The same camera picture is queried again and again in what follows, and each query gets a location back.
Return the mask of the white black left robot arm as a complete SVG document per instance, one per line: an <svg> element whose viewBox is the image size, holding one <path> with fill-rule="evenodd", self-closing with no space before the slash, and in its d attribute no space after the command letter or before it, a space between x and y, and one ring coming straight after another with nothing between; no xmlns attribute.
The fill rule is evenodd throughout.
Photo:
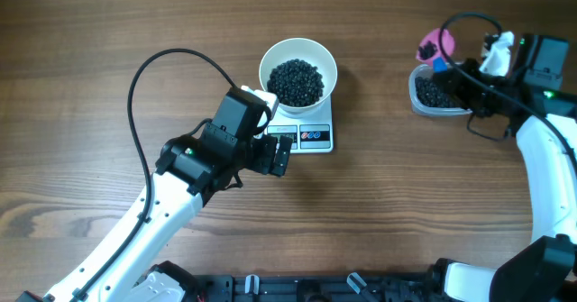
<svg viewBox="0 0 577 302"><path fill-rule="evenodd" d="M145 188L105 239L43 301L196 301L194 278L151 262L174 234L219 192L240 188L243 169L284 175L292 141L265 134L279 100L247 86L233 87L215 117L163 147Z"/></svg>

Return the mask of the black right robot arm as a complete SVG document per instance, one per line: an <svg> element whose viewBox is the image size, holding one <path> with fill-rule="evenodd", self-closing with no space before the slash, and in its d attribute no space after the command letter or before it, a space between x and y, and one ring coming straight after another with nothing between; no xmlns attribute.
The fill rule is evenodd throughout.
<svg viewBox="0 0 577 302"><path fill-rule="evenodd" d="M446 261L439 290L454 301L576 299L576 97L561 92L566 40L511 32L485 39L482 60L452 60L448 32L427 37L434 82L474 117L508 118L526 166L531 243L495 270Z"/></svg>

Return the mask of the pink scoop blue handle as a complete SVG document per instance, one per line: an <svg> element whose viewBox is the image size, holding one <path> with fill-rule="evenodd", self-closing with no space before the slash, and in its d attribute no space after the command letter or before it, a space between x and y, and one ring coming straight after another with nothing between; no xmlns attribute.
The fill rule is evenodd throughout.
<svg viewBox="0 0 577 302"><path fill-rule="evenodd" d="M428 33L417 47L416 59L420 62L419 67L430 69L434 73L447 71L451 65L447 57L455 50L455 40L448 31L440 32L434 29Z"/></svg>

